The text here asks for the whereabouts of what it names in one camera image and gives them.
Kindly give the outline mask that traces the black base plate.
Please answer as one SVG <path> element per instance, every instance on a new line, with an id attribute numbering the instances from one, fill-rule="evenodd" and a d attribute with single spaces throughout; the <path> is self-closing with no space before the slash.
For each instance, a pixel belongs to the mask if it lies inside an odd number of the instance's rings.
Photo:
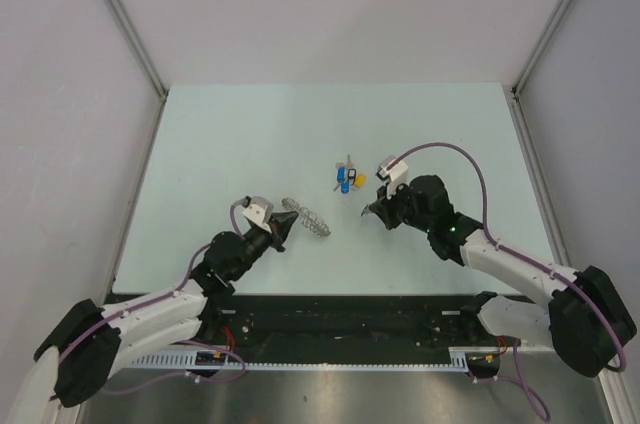
<path id="1" fill-rule="evenodd" d="M 251 364 L 444 364 L 453 347 L 502 348 L 470 295 L 235 295 L 202 313 L 195 339 Z"/>

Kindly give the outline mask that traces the left aluminium frame post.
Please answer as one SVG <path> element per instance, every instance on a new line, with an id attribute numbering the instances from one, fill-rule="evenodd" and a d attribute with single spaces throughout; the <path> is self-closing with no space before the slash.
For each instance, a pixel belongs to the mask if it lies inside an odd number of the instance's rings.
<path id="1" fill-rule="evenodd" d="M 165 102 L 168 89 L 163 83 L 160 74 L 154 65 L 137 29 L 131 19 L 124 2 L 122 0 L 103 0 L 107 10 L 119 29 L 126 45 L 128 46 L 132 56 L 137 62 L 138 67 L 143 73 L 146 81 L 151 86 L 154 94 Z"/>

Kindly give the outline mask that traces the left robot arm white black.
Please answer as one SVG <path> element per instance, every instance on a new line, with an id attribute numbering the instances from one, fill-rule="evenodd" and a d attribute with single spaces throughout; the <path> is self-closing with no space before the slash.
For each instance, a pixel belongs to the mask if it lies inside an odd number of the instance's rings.
<path id="1" fill-rule="evenodd" d="M 299 215 L 275 212 L 242 235 L 225 231 L 199 249 L 178 284 L 119 304 L 85 299 L 73 305 L 34 356 L 59 353 L 52 395 L 66 408 L 89 400 L 135 360 L 170 344 L 207 344 L 221 331 L 220 314 L 239 281 L 270 249 L 281 252 Z"/>

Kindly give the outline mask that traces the silver key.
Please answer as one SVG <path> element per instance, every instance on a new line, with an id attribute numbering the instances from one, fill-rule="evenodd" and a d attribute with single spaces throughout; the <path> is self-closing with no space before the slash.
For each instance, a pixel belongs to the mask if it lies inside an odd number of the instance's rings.
<path id="1" fill-rule="evenodd" d="M 349 170 L 349 169 L 355 169 L 355 170 L 356 170 L 355 165 L 354 165 L 354 162 L 352 161 L 352 159 L 351 159 L 351 156 L 350 156 L 350 155 L 347 155 L 347 157 L 346 157 L 346 161 L 345 161 L 345 162 L 337 162 L 337 163 L 335 164 L 336 177 L 337 177 L 337 169 L 338 169 L 339 167 L 341 167 L 341 166 L 344 166 L 344 167 L 346 168 L 346 180 L 345 180 L 345 181 L 348 181 L 348 180 L 347 180 L 347 172 L 348 172 L 348 170 Z M 335 185 L 335 187 L 334 187 L 334 190 L 335 190 L 335 191 L 337 191 L 337 190 L 339 190 L 339 191 L 340 191 L 340 185 L 341 185 L 342 183 L 339 183 L 339 182 L 336 180 L 336 185 Z"/>

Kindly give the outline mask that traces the aluminium frame post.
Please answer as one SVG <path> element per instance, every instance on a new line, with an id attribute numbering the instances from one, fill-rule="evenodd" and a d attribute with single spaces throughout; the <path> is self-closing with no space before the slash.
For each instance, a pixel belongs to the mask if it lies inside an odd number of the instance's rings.
<path id="1" fill-rule="evenodd" d="M 533 72 L 544 57 L 547 48 L 571 10 L 574 1 L 575 0 L 558 0 L 554 5 L 551 14 L 545 22 L 541 34 L 528 54 L 514 83 L 511 85 L 510 92 L 515 99 L 518 99 L 522 95 L 526 85 L 533 75 Z"/>
<path id="2" fill-rule="evenodd" d="M 138 67 L 143 73 L 146 81 L 151 86 L 154 94 L 165 102 L 168 89 L 163 83 L 160 74 L 154 65 L 137 29 L 131 19 L 124 2 L 122 0 L 103 0 L 107 10 L 119 29 L 126 45 L 128 46 L 132 56 L 137 62 Z"/>

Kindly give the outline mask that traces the right aluminium frame post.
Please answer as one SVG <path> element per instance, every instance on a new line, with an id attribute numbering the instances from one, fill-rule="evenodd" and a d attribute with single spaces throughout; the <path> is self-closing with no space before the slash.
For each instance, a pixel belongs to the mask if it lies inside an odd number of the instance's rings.
<path id="1" fill-rule="evenodd" d="M 547 48 L 571 10 L 574 1 L 575 0 L 558 0 L 554 5 L 551 14 L 545 22 L 541 34 L 528 54 L 514 83 L 511 85 L 510 92 L 515 99 L 518 99 L 522 95 L 526 85 L 533 75 L 533 72 L 544 57 Z"/>

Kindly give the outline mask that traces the upper blue key tag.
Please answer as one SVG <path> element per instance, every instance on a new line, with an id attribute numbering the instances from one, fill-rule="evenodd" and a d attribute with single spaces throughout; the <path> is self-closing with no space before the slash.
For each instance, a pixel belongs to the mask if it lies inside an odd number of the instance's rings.
<path id="1" fill-rule="evenodd" d="M 346 180 L 346 168 L 344 166 L 341 166 L 337 169 L 337 177 L 336 180 L 339 183 L 342 183 Z"/>

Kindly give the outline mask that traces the metal disc with keyrings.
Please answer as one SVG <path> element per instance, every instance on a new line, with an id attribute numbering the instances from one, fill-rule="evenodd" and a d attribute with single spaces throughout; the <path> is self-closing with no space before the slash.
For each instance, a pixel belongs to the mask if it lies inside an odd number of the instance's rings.
<path id="1" fill-rule="evenodd" d="M 300 204 L 297 200 L 291 197 L 284 197 L 281 199 L 281 204 L 285 210 L 296 212 L 299 216 L 300 224 L 313 235 L 321 238 L 331 235 L 328 224 L 314 211 Z"/>

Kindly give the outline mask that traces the yellow key tag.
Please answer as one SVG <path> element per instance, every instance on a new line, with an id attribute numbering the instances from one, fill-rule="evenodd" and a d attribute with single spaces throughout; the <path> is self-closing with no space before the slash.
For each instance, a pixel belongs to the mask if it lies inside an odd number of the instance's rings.
<path id="1" fill-rule="evenodd" d="M 352 183 L 352 187 L 354 189 L 361 189 L 365 185 L 366 181 L 367 176 L 365 174 L 358 174 Z"/>

